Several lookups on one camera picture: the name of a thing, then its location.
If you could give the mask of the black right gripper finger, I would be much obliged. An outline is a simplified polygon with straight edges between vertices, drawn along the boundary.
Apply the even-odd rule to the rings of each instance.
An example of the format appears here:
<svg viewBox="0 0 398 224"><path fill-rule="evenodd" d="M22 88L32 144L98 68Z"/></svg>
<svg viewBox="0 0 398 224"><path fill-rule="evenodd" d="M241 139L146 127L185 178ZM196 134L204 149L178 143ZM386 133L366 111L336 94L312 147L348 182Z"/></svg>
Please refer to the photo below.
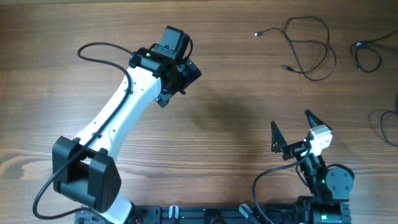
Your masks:
<svg viewBox="0 0 398 224"><path fill-rule="evenodd" d="M272 146L271 151L274 153L283 152L287 147L287 142L283 137L280 129L276 125L275 121L271 121L271 131L272 131Z"/></svg>
<svg viewBox="0 0 398 224"><path fill-rule="evenodd" d="M307 116L308 123L311 128L325 125L328 129L331 129L329 125L324 123L322 120L320 120L317 116L315 116L310 110L305 110L305 114Z"/></svg>

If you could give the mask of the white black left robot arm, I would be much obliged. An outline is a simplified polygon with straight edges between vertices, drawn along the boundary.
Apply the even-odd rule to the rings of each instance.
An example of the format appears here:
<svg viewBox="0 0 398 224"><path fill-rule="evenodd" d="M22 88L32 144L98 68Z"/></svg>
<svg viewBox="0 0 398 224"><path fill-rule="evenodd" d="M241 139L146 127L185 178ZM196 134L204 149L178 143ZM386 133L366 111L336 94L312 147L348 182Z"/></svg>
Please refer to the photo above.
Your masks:
<svg viewBox="0 0 398 224"><path fill-rule="evenodd" d="M119 150L145 109L165 107L201 76L190 60L193 42L168 26L158 44L131 53L122 83L96 118L73 139L59 137L52 148L54 191L83 204L80 212L106 223L139 223L135 205L120 193Z"/></svg>

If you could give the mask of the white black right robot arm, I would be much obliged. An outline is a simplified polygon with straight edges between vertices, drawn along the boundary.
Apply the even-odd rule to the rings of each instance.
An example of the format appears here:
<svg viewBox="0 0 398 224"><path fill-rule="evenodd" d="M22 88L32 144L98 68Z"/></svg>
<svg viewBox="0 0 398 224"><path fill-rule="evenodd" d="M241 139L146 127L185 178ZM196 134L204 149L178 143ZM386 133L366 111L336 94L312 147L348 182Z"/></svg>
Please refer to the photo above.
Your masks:
<svg viewBox="0 0 398 224"><path fill-rule="evenodd" d="M287 144L275 122L271 122L271 151L282 153L283 160L296 159L296 171L309 188L311 196L299 196L291 204L276 204L263 208L273 223L350 224L349 194L354 172L341 164L326 165L321 153L330 146L332 128L310 110L305 114L310 125L307 137Z"/></svg>

